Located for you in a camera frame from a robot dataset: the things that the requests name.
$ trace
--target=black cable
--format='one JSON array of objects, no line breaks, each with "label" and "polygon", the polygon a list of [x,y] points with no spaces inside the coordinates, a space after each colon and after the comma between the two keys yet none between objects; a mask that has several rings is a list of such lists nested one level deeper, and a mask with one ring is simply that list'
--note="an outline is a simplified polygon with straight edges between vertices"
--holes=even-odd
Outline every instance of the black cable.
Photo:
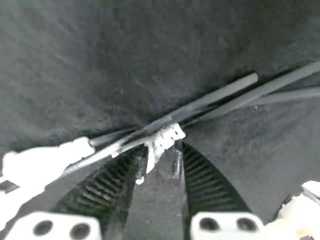
[{"label": "black cable", "polygon": [[320,97],[320,87],[308,87],[297,90],[290,90],[284,92],[276,92],[266,96],[262,96],[256,100],[250,101],[242,107],[252,107],[265,104],[282,103],[290,100],[308,99]]},{"label": "black cable", "polygon": [[227,96],[230,96],[240,90],[245,89],[246,87],[256,83],[258,81],[258,75],[256,73],[250,74],[246,77],[243,77],[225,87],[219,88],[218,90],[209,93],[200,99],[193,101],[170,114],[165,115],[164,117],[150,123],[149,125],[129,134],[126,137],[117,140],[113,144],[103,148],[100,151],[95,152],[94,154],[68,166],[61,177],[68,175],[77,171],[78,169],[84,168],[92,163],[105,159],[110,156],[112,153],[121,152],[121,149],[125,146],[130,145],[130,143],[153,134],[159,129],[171,125],[173,123],[179,123],[199,111],[201,107],[205,107],[208,104],[217,102]]},{"label": "black cable", "polygon": [[253,89],[247,93],[244,93],[243,95],[236,97],[235,99],[227,102],[226,104],[215,108],[211,112],[201,116],[200,118],[196,119],[193,122],[190,122],[190,124],[193,124],[197,121],[207,121],[219,118],[223,115],[228,114],[232,110],[235,110],[237,108],[240,108],[243,105],[246,105],[250,101],[253,101],[255,99],[258,99],[259,97],[263,95],[267,95],[271,92],[274,92],[286,85],[292,84],[300,79],[303,79],[307,76],[310,76],[316,72],[320,71],[320,61],[313,62],[311,64],[308,64],[307,66],[301,67],[297,70],[294,70],[284,76],[281,76],[273,81],[270,81],[260,87],[257,87],[256,89]]},{"label": "black cable", "polygon": [[101,146],[103,144],[106,143],[110,143],[115,141],[116,139],[118,139],[120,136],[125,136],[128,135],[130,133],[132,133],[136,128],[135,127],[131,127],[131,128],[126,128],[124,130],[119,130],[119,131],[114,131],[96,138],[93,138],[91,140],[89,140],[89,144],[92,147],[98,147]]}]

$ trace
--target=white connector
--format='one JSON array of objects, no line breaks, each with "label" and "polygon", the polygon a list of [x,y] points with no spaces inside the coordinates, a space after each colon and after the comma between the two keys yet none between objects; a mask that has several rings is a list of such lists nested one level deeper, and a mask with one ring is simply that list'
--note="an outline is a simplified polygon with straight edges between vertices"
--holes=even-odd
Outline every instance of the white connector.
[{"label": "white connector", "polygon": [[5,180],[19,187],[44,188],[59,178],[70,164],[92,155],[95,149],[87,137],[59,146],[42,146],[22,152],[8,152],[2,160]]},{"label": "white connector", "polygon": [[87,137],[59,146],[35,147],[22,152],[8,152],[2,160],[0,183],[9,181],[19,188],[5,194],[0,191],[0,231],[33,197],[58,179],[70,164],[92,155],[95,149]]}]

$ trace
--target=black grooved plastic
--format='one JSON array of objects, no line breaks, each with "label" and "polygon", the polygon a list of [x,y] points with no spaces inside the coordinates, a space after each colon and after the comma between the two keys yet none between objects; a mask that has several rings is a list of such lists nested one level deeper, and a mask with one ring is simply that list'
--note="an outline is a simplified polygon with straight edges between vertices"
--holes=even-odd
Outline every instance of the black grooved plastic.
[{"label": "black grooved plastic", "polygon": [[235,188],[201,153],[182,144],[188,212],[250,212]]},{"label": "black grooved plastic", "polygon": [[142,148],[138,147],[108,161],[67,193],[51,211],[95,217],[103,232],[122,228],[135,186],[137,157],[141,153]]}]

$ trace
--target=screw hole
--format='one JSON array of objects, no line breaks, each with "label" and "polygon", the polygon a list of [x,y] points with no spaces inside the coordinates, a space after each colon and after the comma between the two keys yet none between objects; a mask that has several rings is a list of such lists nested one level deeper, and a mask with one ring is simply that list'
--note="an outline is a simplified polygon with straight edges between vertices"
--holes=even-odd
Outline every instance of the screw hole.
[{"label": "screw hole", "polygon": [[79,223],[75,225],[70,232],[70,237],[74,240],[83,240],[90,233],[90,226],[86,223]]},{"label": "screw hole", "polygon": [[39,222],[33,229],[33,233],[36,236],[43,236],[50,232],[52,229],[53,222],[50,220],[45,220]]},{"label": "screw hole", "polygon": [[207,217],[200,221],[200,228],[207,231],[217,231],[220,227],[216,220]]},{"label": "screw hole", "polygon": [[238,219],[238,221],[236,223],[237,223],[237,226],[240,230],[251,231],[251,232],[254,232],[257,230],[256,223],[254,221],[252,221],[251,219],[240,218],[240,219]]}]

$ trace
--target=dark gray felt background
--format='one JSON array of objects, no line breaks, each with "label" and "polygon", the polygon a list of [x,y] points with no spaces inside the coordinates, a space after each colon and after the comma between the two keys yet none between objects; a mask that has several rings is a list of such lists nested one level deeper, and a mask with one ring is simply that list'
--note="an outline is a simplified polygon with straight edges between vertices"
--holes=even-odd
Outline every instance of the dark gray felt background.
[{"label": "dark gray felt background", "polygon": [[[318,0],[4,0],[0,154],[142,127],[252,71],[264,83],[319,59]],[[320,74],[289,88],[315,85]],[[186,140],[267,222],[303,181],[320,180],[319,104],[239,109]],[[102,164],[54,182],[19,215],[48,210]],[[136,188],[125,239],[180,239],[180,203],[180,183],[154,171]]]}]

